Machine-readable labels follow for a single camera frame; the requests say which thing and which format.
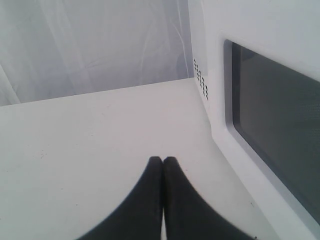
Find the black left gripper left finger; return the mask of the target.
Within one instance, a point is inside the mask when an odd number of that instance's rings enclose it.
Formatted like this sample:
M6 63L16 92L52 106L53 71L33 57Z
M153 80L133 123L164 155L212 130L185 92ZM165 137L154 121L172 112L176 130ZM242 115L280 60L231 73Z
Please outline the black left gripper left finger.
M163 220L163 162L152 156L123 202L80 240L160 240Z

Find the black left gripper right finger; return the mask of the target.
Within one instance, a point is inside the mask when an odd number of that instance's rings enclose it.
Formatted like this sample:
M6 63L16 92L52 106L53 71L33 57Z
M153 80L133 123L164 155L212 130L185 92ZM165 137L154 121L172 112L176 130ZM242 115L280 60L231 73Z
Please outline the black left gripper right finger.
M198 194L178 160L163 161L164 219L168 240L251 240L252 237L219 215Z

